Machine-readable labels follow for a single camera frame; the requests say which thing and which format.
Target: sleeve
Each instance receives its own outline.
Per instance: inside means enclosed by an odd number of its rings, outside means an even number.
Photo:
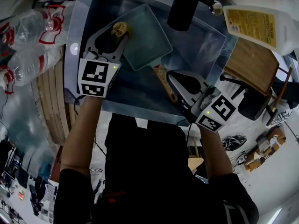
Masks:
[[[93,189],[87,176],[72,169],[62,170],[54,206],[54,224],[90,222],[92,198]]]
[[[213,192],[231,204],[237,204],[244,210],[250,224],[256,224],[259,219],[258,209],[246,189],[241,184],[237,174],[228,174],[209,180]]]

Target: dustpan handle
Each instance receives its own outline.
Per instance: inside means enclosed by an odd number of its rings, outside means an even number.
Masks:
[[[176,103],[178,101],[178,98],[177,98],[176,94],[173,92],[171,86],[168,84],[167,77],[166,77],[166,70],[165,70],[164,66],[157,65],[157,66],[153,67],[153,69],[154,69],[155,74],[161,81],[162,85],[164,86],[171,101],[173,103]]]

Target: wooden panel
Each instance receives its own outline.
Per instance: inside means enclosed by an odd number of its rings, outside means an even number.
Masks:
[[[54,113],[54,120],[58,129],[59,137],[62,143],[65,141],[64,131],[61,125],[60,113],[58,108],[57,93],[56,93],[56,79],[55,79],[55,67],[51,67],[48,70],[49,74],[49,88],[51,95],[51,103]]]
[[[59,131],[58,131],[58,128],[57,128],[57,125],[55,122],[55,116],[54,116],[53,107],[52,107],[48,71],[43,73],[42,77],[43,77],[44,95],[45,95],[46,104],[48,106],[48,112],[49,112],[49,120],[47,120],[47,125],[49,128],[51,137],[53,139],[53,142],[61,145],[62,141],[60,139],[60,135],[59,135]]]
[[[38,86],[39,96],[40,96],[40,99],[41,99],[41,104],[42,104],[42,109],[43,109],[43,116],[45,118],[45,122],[47,124],[48,129],[49,129],[51,139],[52,139],[53,143],[58,144],[59,140],[56,139],[55,131],[53,130],[54,127],[52,127],[52,125],[50,123],[50,113],[49,113],[49,107],[48,107],[45,92],[44,92],[43,76],[42,75],[37,78],[37,86]]]
[[[266,96],[278,67],[279,63],[269,49],[239,38],[225,71]]]
[[[63,80],[63,60],[55,65],[56,94],[58,109],[60,114],[61,125],[65,138],[69,135],[69,127],[67,124],[65,105],[64,105],[64,80]]]

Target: white floor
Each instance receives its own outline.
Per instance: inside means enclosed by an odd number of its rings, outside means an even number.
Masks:
[[[216,87],[220,89],[221,92],[225,92],[228,94],[228,96],[231,97],[234,94],[234,92],[238,89],[239,86],[226,81],[223,82],[218,81]],[[234,100],[235,105],[238,106],[242,99],[243,99],[243,95],[241,94]],[[106,152],[106,147],[104,143],[108,132],[108,126],[111,117],[112,117],[112,113],[101,111],[99,124],[97,127],[96,142],[103,149],[104,152]],[[233,165],[235,165],[236,160],[239,157],[239,154],[243,150],[249,151],[250,149],[252,149],[256,145],[255,142],[256,138],[266,130],[265,125],[262,123],[262,117],[263,115],[261,115],[256,121],[252,121],[245,118],[238,111],[236,111],[233,114],[233,116],[230,118],[226,126],[219,131],[221,139],[226,138],[227,136],[237,135],[237,134],[243,135],[248,139],[247,142],[241,148],[233,152],[227,152]],[[139,127],[142,128],[147,127],[147,120],[136,118],[136,121]],[[188,127],[181,127],[181,128],[183,129],[183,131],[187,136]],[[197,145],[201,146],[199,140],[200,140],[199,129],[196,125],[192,125],[190,130],[188,145],[194,146],[194,141],[196,141]],[[105,168],[105,156],[97,146],[95,146],[95,148],[93,149],[93,156],[92,156],[92,162],[90,167],[98,168],[101,170],[104,170]],[[95,172],[92,172],[93,188],[95,188],[99,179],[104,180],[105,179],[104,175],[102,173],[96,174]]]

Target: black cable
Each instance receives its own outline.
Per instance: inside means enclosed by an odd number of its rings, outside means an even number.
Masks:
[[[188,134],[187,134],[186,144],[188,144],[188,139],[189,139],[189,133],[190,133],[191,126],[192,126],[192,124],[190,124],[190,126],[189,126],[189,130],[188,130]]]
[[[13,85],[11,86],[11,91],[12,91],[12,93],[14,92],[14,84],[15,84],[15,80],[14,80]]]
[[[75,101],[74,101],[74,111],[75,111],[76,115],[78,115],[78,112],[76,111],[76,105],[79,105],[80,104],[79,100],[83,99],[85,96],[86,95],[80,95],[77,98],[75,98]]]
[[[1,116],[0,116],[0,119],[2,119],[2,117],[3,117],[3,108],[4,108],[4,106],[7,104],[7,101],[8,101],[8,94],[6,95],[6,101],[5,101],[4,105],[3,105],[2,108],[1,108]]]
[[[290,129],[291,133],[294,135],[296,142],[297,142],[297,146],[299,145],[299,137],[298,135],[295,135],[295,133],[293,132],[293,130],[289,127],[289,125],[287,124],[287,122],[285,122],[286,126],[288,126],[288,128]]]
[[[183,122],[183,121],[185,121],[185,120],[187,120],[187,119],[182,119],[182,120],[180,120],[176,125],[179,125],[181,122]]]
[[[99,147],[99,149],[102,151],[102,153],[106,156],[106,154],[104,153],[103,149],[101,149],[101,147],[97,144],[97,142],[94,140],[94,143]]]

